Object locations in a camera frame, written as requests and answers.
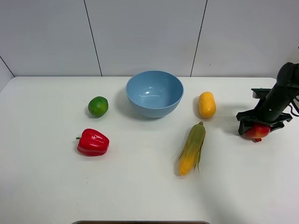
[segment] bell pepper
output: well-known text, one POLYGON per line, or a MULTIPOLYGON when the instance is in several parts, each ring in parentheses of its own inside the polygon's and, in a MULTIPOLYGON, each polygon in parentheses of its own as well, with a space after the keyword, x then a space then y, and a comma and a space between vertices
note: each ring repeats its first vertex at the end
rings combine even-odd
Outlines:
POLYGON ((109 146, 109 139, 100 132, 93 129, 85 129, 82 132, 77 150, 87 156, 103 155, 107 152, 109 146))

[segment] lime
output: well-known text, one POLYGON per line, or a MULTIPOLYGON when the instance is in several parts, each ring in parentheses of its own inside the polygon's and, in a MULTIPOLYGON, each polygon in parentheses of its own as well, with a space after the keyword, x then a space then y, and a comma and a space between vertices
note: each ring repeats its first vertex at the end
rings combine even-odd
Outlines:
POLYGON ((88 111, 96 118, 103 116, 108 110, 108 101, 104 97, 95 97, 88 104, 88 111))

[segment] bowl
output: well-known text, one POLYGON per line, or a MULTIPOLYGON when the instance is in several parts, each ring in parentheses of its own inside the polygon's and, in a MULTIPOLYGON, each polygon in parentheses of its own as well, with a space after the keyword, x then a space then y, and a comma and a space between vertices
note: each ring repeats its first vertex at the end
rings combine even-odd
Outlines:
POLYGON ((161 118, 171 113, 184 94, 182 83, 163 71, 145 71, 128 81, 126 93, 134 109, 143 116, 161 118))

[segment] table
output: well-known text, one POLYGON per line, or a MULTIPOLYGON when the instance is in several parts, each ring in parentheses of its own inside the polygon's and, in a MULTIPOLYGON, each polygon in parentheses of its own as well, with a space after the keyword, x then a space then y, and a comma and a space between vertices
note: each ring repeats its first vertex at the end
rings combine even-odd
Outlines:
POLYGON ((275 79, 182 77, 184 96, 161 119, 133 111, 128 80, 17 77, 7 84, 0 93, 1 223, 298 223, 299 119, 259 143, 237 134, 236 114, 257 104, 250 89, 271 88, 275 79), (201 121, 204 91, 214 94, 217 112, 204 120, 200 172, 179 177, 177 156, 201 121), (109 101, 98 119, 87 111, 95 96, 109 101), (110 139, 104 156, 76 151, 86 128, 110 139))

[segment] corn cob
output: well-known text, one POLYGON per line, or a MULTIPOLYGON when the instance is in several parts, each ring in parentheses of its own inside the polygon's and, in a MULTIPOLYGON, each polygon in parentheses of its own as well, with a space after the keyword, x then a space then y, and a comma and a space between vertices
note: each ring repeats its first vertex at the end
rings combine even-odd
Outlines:
POLYGON ((199 170, 201 147, 205 140, 205 135, 206 130, 202 121, 192 127, 184 149, 178 158, 181 159, 178 167, 180 175, 186 175, 192 167, 197 167, 199 170))

